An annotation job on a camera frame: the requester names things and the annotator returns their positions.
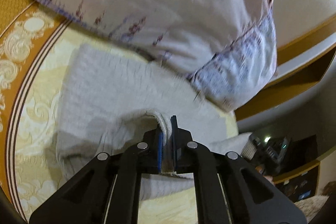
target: folded gray fabric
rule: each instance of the folded gray fabric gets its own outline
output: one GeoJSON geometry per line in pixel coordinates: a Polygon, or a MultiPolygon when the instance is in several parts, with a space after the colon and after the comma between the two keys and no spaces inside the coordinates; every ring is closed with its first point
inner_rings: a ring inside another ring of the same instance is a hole
{"type": "MultiPolygon", "coordinates": [[[[225,119],[189,83],[155,63],[142,63],[82,45],[63,84],[56,158],[66,180],[100,152],[115,155],[142,140],[158,121],[149,110],[177,116],[180,128],[211,151],[241,153],[249,134],[227,140],[225,119]]],[[[144,175],[140,198],[193,187],[192,179],[144,175]]]]}

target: silver rivet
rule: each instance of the silver rivet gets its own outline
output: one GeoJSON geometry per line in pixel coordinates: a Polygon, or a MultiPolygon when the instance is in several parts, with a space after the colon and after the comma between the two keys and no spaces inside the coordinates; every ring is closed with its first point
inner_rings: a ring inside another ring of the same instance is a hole
{"type": "Polygon", "coordinates": [[[108,158],[108,155],[106,153],[99,153],[97,156],[98,160],[106,160],[108,158]]]}
{"type": "Polygon", "coordinates": [[[189,148],[196,148],[197,147],[197,143],[196,142],[189,142],[189,143],[187,143],[187,146],[189,148]]]}
{"type": "Polygon", "coordinates": [[[138,143],[137,147],[139,149],[146,149],[148,147],[148,144],[145,142],[138,143]]]}
{"type": "Polygon", "coordinates": [[[231,152],[227,153],[227,157],[229,159],[236,160],[236,159],[238,159],[239,155],[236,152],[231,151],[231,152]]]}

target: gray cloth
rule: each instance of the gray cloth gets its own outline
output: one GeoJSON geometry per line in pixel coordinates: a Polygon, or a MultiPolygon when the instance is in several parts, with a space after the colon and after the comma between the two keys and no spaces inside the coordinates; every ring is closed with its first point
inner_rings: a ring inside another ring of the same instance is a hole
{"type": "MultiPolygon", "coordinates": [[[[100,152],[115,155],[142,140],[157,120],[155,109],[177,116],[180,128],[217,153],[239,154],[249,134],[230,140],[225,119],[189,83],[155,63],[113,56],[83,45],[63,84],[57,122],[56,159],[66,180],[100,152]]],[[[144,175],[140,198],[148,199],[193,187],[192,179],[144,175]]]]}

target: yellow patterned fabric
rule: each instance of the yellow patterned fabric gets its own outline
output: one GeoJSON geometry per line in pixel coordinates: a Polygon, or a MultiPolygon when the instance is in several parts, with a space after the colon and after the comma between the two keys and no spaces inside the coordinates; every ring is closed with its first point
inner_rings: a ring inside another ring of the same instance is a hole
{"type": "MultiPolygon", "coordinates": [[[[0,185],[29,220],[64,183],[55,160],[55,120],[63,78],[76,49],[89,43],[111,54],[143,59],[36,3],[5,3],[10,7],[0,0],[5,30],[0,32],[0,185]]],[[[221,115],[228,136],[237,135],[234,116],[221,115]]],[[[138,223],[196,222],[194,189],[140,203],[138,223]]]]}

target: yellow bed sheet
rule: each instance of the yellow bed sheet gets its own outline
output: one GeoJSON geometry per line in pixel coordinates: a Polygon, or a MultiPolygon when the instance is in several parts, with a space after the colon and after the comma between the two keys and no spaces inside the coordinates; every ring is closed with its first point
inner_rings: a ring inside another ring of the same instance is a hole
{"type": "MultiPolygon", "coordinates": [[[[26,220],[64,183],[54,126],[64,74],[82,43],[143,60],[32,0],[0,0],[0,185],[26,220]]],[[[237,135],[234,115],[221,116],[237,135]]],[[[138,223],[196,222],[194,189],[140,203],[138,223]]]]}

